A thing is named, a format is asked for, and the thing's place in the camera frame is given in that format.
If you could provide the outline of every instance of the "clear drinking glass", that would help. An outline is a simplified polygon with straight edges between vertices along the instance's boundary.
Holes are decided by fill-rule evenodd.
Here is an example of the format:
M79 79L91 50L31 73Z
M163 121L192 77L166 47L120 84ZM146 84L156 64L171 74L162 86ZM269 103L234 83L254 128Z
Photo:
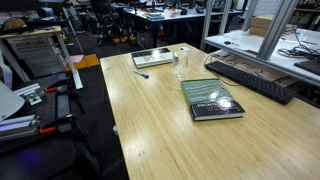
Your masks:
M173 53L172 57L173 76L175 79L183 80L188 67L188 52L180 49Z

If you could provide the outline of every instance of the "light wood tabletop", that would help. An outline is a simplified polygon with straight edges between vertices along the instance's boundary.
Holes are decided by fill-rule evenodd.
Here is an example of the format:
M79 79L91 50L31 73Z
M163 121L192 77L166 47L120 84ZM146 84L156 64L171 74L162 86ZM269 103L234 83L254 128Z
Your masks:
M38 36L38 35L46 35L46 34L57 34L61 32L60 26L53 26L48 30L34 30L32 32L24 32L22 34L8 34L0 36L0 39L11 39L11 38L23 38L23 37L30 37L30 36Z
M191 48L185 79L216 78L203 66L207 54L167 47L182 46ZM171 64L139 69L148 79L133 72L130 54L101 67L130 179L319 179L319 109L225 85L244 117L193 122Z

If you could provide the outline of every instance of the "cardboard box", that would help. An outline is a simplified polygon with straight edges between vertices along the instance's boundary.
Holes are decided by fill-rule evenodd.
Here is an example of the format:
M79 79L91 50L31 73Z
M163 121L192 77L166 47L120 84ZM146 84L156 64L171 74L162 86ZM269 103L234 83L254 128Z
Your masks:
M267 32L268 32L268 28L259 28L259 27L253 27L253 26L251 26L249 30L249 34L262 36L262 37L266 36Z
M272 19L273 15L256 16L252 18L250 26L268 29Z

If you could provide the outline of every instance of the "monitor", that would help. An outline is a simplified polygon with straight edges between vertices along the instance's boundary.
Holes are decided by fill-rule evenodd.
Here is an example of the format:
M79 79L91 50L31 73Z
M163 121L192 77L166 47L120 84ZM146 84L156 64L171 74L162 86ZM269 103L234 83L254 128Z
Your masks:
M39 8L38 0L0 0L0 12L32 11Z

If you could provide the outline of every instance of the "book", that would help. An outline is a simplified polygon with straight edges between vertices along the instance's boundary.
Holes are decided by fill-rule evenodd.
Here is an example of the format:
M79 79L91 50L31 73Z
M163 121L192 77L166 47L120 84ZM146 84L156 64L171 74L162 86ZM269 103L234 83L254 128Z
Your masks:
M245 112L219 79L181 82L194 121L242 117Z
M171 63L173 53L168 48L131 53L136 67L143 68L159 64Z
M164 16L160 14L147 14L147 19L156 20L156 19L164 19Z

